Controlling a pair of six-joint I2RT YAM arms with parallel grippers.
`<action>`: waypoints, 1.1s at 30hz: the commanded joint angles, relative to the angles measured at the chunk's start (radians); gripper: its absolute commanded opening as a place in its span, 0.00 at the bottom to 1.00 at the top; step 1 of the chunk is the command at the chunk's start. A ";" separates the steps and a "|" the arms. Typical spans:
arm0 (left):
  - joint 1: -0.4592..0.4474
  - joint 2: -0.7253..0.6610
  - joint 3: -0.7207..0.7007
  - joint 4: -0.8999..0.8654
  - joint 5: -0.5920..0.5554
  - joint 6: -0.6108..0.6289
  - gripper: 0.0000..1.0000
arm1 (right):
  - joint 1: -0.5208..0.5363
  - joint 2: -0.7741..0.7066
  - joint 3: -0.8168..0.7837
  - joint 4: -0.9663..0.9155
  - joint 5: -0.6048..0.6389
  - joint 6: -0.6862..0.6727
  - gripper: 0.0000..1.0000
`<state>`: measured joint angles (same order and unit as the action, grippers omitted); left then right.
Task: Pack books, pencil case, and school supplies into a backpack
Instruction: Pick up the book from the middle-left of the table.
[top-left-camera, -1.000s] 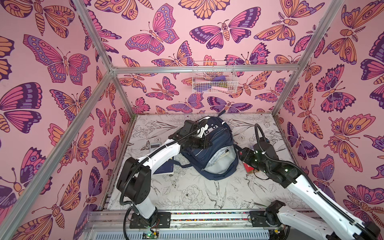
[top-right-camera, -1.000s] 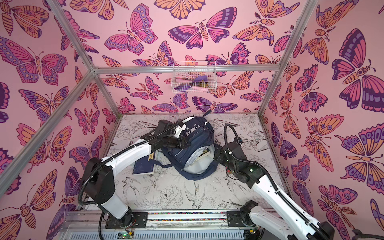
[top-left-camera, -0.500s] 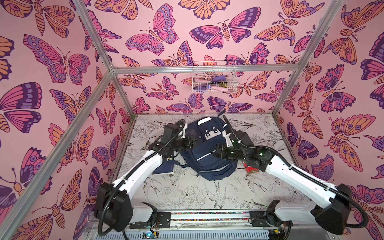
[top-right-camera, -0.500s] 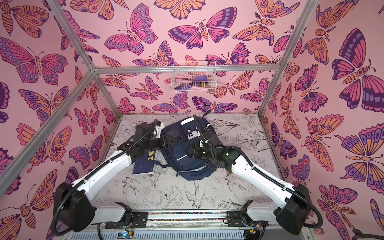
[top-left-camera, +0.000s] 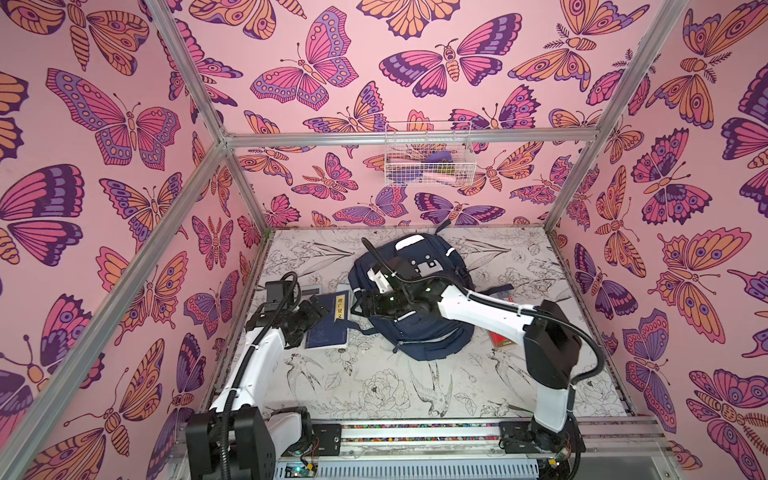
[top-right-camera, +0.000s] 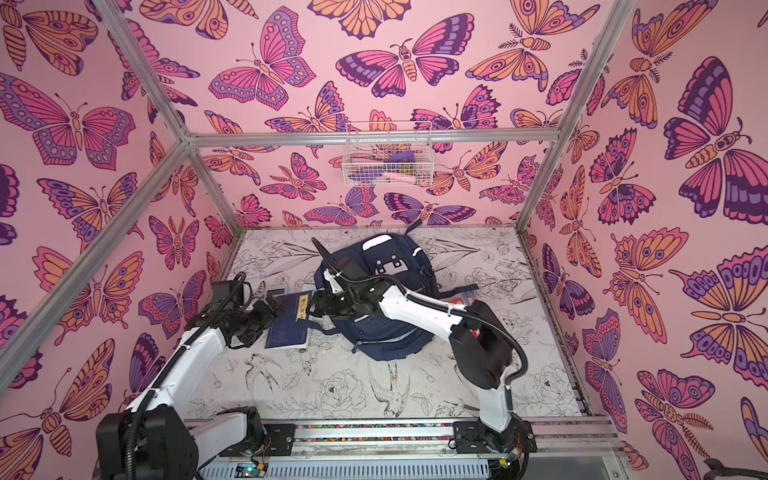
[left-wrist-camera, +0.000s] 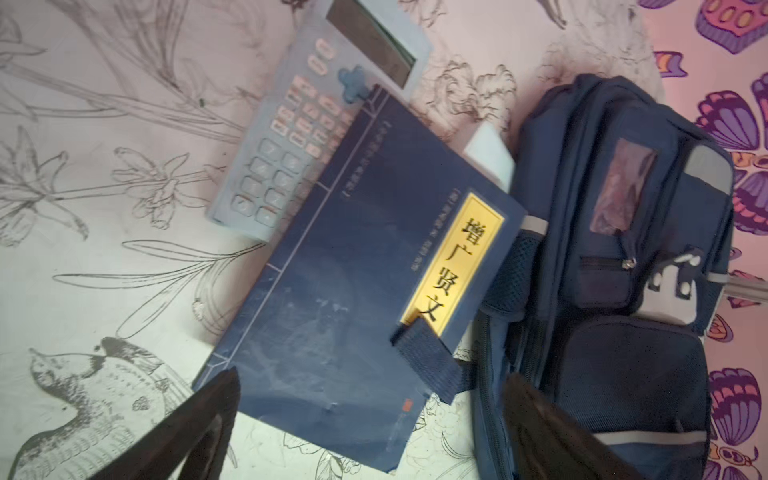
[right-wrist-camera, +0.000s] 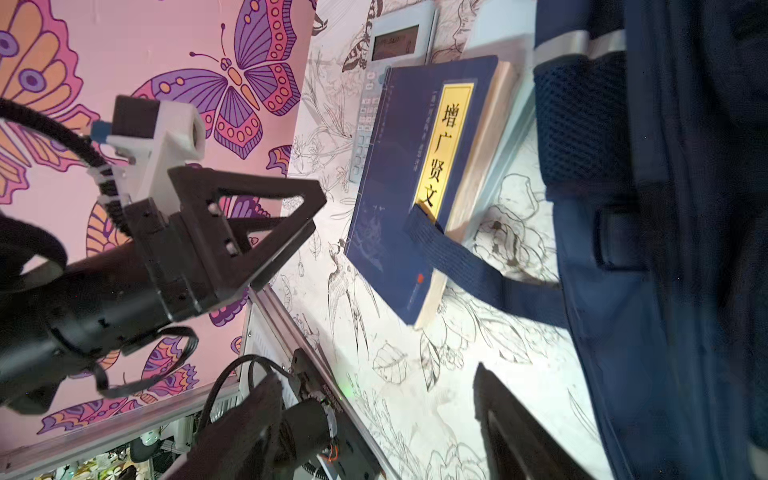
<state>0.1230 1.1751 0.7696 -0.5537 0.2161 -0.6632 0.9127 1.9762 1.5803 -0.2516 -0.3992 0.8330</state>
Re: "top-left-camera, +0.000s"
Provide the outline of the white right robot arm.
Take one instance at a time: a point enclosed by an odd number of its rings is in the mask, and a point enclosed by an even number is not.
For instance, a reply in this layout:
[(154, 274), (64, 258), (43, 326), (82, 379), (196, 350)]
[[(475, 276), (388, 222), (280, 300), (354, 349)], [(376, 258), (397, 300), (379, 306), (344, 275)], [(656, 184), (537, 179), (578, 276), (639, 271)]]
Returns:
[(522, 347), (536, 404), (525, 427), (504, 427), (508, 453), (550, 453), (555, 462), (580, 460), (583, 444), (573, 409), (575, 388), (601, 373), (605, 356), (594, 339), (554, 302), (518, 304), (477, 292), (460, 253), (437, 234), (411, 234), (383, 246), (363, 239), (365, 254), (348, 280), (352, 311), (367, 319), (362, 334), (379, 334), (396, 353), (431, 362), (460, 352), (481, 328)]

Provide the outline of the navy blue backpack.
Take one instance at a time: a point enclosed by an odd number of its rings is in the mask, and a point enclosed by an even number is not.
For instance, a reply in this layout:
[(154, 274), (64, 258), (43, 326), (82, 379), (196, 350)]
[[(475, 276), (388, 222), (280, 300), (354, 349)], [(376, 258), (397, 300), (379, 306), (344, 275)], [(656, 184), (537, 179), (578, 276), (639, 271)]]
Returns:
[[(464, 259), (453, 246), (438, 233), (415, 233), (379, 247), (375, 255), (366, 253), (355, 260), (348, 275), (352, 292), (376, 288), (367, 271), (378, 268), (380, 260), (407, 278), (407, 285), (426, 286), (426, 276), (434, 281), (445, 276), (466, 289), (474, 287)], [(371, 324), (367, 329), (352, 320), (347, 321), (347, 327), (366, 336), (380, 334), (394, 346), (395, 352), (401, 351), (417, 361), (440, 360), (458, 353), (470, 342), (475, 329), (471, 324), (443, 316), (426, 320), (367, 320)]]

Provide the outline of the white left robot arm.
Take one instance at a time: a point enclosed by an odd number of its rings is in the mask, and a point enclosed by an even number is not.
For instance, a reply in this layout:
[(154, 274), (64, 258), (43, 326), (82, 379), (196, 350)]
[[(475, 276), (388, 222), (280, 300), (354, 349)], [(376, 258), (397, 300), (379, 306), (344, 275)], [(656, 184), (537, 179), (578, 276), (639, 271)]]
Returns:
[(327, 312), (316, 297), (302, 297), (294, 271), (268, 288), (267, 301), (246, 322), (245, 344), (221, 394), (186, 425), (191, 479), (272, 479), (284, 454), (311, 466), (307, 457), (319, 441), (308, 410), (285, 407), (265, 418), (264, 400), (283, 353), (301, 346)]

